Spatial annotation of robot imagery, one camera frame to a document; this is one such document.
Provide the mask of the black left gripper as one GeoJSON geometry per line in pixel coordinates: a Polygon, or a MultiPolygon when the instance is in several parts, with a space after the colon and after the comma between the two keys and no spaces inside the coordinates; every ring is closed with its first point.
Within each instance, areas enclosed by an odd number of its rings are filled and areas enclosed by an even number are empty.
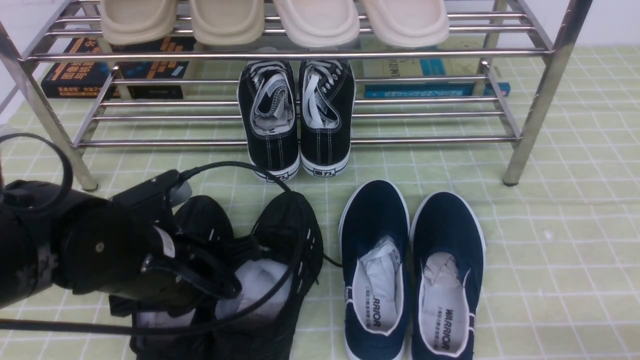
{"type": "Polygon", "coordinates": [[[192,308],[211,295],[201,251],[173,214],[144,219],[107,200],[85,200],[56,215],[56,285],[76,296],[101,292],[155,309],[192,308]]]}

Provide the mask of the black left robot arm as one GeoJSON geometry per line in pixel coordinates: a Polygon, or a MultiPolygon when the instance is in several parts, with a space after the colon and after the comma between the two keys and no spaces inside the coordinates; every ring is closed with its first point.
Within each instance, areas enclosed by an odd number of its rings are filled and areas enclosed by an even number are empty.
{"type": "Polygon", "coordinates": [[[1,207],[1,306],[52,286],[76,296],[104,293],[164,309],[194,306],[210,285],[180,244],[162,192],[129,189],[110,199],[16,180],[1,207]]]}

